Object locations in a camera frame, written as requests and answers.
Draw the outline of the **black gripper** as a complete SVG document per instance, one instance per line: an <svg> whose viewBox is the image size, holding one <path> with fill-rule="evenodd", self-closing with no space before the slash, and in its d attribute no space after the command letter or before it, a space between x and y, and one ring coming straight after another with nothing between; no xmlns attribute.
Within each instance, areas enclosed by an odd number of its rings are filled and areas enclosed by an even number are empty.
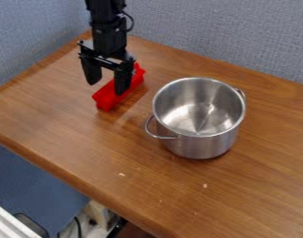
<svg viewBox="0 0 303 238"><path fill-rule="evenodd" d="M134 56L127 51L126 20L91 22L93 39L79 40L81 64L87 83L93 86L102 79L102 69L115 71L115 92L121 96L131 87Z"/></svg>

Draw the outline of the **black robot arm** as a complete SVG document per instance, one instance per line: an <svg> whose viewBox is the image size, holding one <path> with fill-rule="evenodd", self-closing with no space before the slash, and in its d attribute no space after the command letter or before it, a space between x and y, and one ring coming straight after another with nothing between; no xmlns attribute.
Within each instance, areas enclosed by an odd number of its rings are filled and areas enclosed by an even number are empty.
<svg viewBox="0 0 303 238"><path fill-rule="evenodd" d="M115 93L123 95L134 78L135 58L127 51L127 33L134 17L125 11L126 0L85 0L91 14L93 40L79 40L81 65L87 83L93 86L102 79L102 69L115 73Z"/></svg>

